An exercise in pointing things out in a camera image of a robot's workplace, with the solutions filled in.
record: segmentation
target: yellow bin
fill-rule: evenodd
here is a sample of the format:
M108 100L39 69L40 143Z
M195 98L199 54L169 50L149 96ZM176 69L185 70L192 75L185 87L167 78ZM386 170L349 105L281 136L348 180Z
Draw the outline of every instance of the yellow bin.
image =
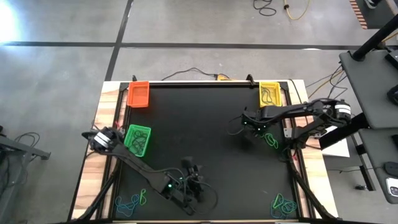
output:
M282 106L280 85L277 82L260 82L260 107L275 105Z

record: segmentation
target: wooden table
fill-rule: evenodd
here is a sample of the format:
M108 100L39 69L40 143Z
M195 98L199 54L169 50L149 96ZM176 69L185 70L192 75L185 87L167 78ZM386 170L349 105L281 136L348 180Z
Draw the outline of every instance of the wooden table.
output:
M289 93L290 100L292 104L299 104L299 96L296 94L295 87L290 80L256 80L257 82L287 82L289 85ZM246 81L228 81L228 82L246 82ZM302 101L308 101L307 92L305 89L303 80L293 80L295 86L297 87L297 91L300 95ZM119 85L120 82L104 82L103 88L101 91L101 98L99 99L98 109L95 116L95 125L97 127L102 128L104 126L112 126L113 119L116 109L116 102L119 94ZM126 106L126 95L124 94L122 108L120 110L120 119L119 123L123 122L124 117L124 109ZM286 97L284 92L282 91L282 102L283 105L287 105ZM308 117L308 122L312 121L312 117ZM306 120L304 117L295 119L297 126L305 126ZM319 147L319 142L315 139L309 139L307 141L308 145ZM331 191L328 174L326 172L325 163L323 161L323 156L321 150L312 149L310 147L306 147L302 149L305 169L307 171L308 183L312 190L312 192L317 196L321 204L328 210L329 213L338 216L335 201L333 198L333 193ZM106 156L101 156L99 154L92 154L88 158L85 159L83 164L83 170L81 174L81 179L78 183L78 190L76 195L76 200L73 207L72 219L78 218L82 215L90 203L94 200L97 193L101 189L101 182L104 174L104 166L105 166ZM308 208L306 203L305 194L300 187L299 194L300 200L303 207L303 216L308 216ZM109 198L110 198L111 189L108 191L108 194L105 198L104 203L104 212L103 217L105 218L108 214L109 210Z

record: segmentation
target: plastic basket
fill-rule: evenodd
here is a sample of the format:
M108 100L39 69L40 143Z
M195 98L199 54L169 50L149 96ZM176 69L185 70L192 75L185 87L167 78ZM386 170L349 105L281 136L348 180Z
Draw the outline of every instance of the plastic basket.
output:
M260 107L275 105L282 106L280 85L277 82L260 82Z
M124 145L137 157L143 157L147 150L150 128L131 124L124 138Z
M132 108L143 108L149 105L149 82L131 82L127 105Z

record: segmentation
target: gray floor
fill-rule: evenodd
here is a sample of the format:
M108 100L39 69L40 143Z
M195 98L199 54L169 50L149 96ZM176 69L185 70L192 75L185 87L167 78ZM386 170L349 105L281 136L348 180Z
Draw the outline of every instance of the gray floor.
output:
M5 13L0 40L114 42L127 0L35 0L0 2ZM299 14L305 1L289 1ZM348 0L312 1L299 21L289 21L282 1L274 17L262 17L250 0L135 0L123 42L360 45L375 30L362 30ZM34 161L17 200L13 220L65 221L75 191L86 141L113 48L0 47L0 124L10 138L40 133L37 147L52 152ZM160 80L198 67L232 78L304 79L311 83L338 66L338 50L121 49L112 80ZM197 73L172 80L204 80ZM349 87L341 98L360 113ZM308 88L308 94L317 86ZM327 96L330 87L314 98ZM393 223L398 207L377 192L358 192L359 172L329 172L340 217Z

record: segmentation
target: yellow cable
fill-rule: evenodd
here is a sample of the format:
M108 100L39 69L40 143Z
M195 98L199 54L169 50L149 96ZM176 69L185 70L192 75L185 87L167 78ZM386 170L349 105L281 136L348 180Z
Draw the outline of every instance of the yellow cable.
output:
M336 78L342 72L343 72L342 70L337 71L329 80L327 80L326 82L324 82L320 86L318 86L318 88L313 93L311 93L311 95L308 97L308 99L311 98L312 95L314 95L320 88L322 88L324 85L326 85L330 80Z
M299 19L301 19L301 17L303 17L305 15L305 13L307 12L308 7L310 6L310 2L311 2L311 0L308 0L307 6L305 7L305 10L304 10L303 14L301 14L301 16L299 16L298 18L293 18L292 15L290 15L289 8L286 8L286 12L287 12L288 17L291 20L299 20Z
M391 38L393 38L393 37L395 37L396 35L398 34L398 32L396 32L395 34L392 34L391 36L389 36L389 37L386 37L384 40L382 40L381 42L385 42L385 41L387 41L387 40L389 40L389 39L391 39Z

